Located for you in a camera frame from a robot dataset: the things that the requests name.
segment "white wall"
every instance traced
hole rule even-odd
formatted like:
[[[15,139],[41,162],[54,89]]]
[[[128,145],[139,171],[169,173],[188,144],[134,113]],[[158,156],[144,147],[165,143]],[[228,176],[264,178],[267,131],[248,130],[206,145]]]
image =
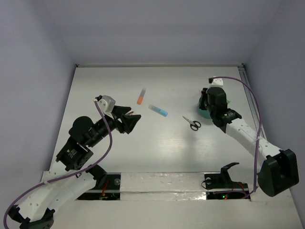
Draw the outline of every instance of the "white wall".
[[[305,226],[305,1],[284,0],[246,70],[262,107],[268,139],[297,156],[292,194]]]
[[[0,0],[0,31],[3,216],[50,166],[75,65],[42,1]]]
[[[45,0],[76,63],[242,63],[280,0]]]

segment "screw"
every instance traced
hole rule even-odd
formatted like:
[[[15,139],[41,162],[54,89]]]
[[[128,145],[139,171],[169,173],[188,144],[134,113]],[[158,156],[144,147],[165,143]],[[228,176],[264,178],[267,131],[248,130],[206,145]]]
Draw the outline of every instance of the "screw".
[[[205,183],[206,183],[207,185],[210,185],[210,184],[212,183],[211,178],[210,178],[210,177],[207,177],[207,178],[205,179]]]
[[[120,183],[121,183],[120,179],[117,178],[114,180],[114,185],[120,185]]]

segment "blue marker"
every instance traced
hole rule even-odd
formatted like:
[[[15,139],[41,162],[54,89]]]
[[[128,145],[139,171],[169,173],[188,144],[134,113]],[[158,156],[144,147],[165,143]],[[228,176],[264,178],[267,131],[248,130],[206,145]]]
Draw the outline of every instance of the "blue marker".
[[[157,112],[157,113],[159,113],[159,114],[161,114],[161,115],[163,115],[164,117],[166,117],[167,114],[168,114],[166,111],[164,111],[164,110],[162,110],[162,109],[160,109],[160,108],[158,108],[158,107],[156,107],[154,105],[149,105],[148,108],[153,110],[153,111],[155,111],[155,112]]]

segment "scissors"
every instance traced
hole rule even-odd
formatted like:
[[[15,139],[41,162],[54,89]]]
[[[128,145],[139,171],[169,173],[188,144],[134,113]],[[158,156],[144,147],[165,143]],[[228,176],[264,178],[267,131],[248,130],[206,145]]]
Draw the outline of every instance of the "scissors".
[[[198,121],[191,121],[188,118],[182,116],[186,121],[190,123],[190,127],[192,130],[197,131],[201,127],[201,123]]]

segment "black clamp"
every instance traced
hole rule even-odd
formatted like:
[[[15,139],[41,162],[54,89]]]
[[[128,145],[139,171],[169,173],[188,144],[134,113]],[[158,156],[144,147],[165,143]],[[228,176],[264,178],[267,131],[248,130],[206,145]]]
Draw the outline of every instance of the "black clamp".
[[[214,125],[224,133],[227,124],[234,119],[242,118],[235,110],[228,108],[226,93],[221,87],[203,88],[198,108],[208,111]]]
[[[102,167],[96,165],[87,170],[86,173],[90,173],[93,176],[93,179],[96,180],[95,188],[101,188],[104,185],[107,178],[107,172]]]
[[[202,182],[202,187],[211,190],[211,189],[223,189],[223,188],[233,188],[235,185],[239,185],[240,182],[232,181],[228,173],[228,169],[232,166],[238,165],[238,162],[232,162],[220,169],[220,173],[209,173],[204,174],[204,181]]]

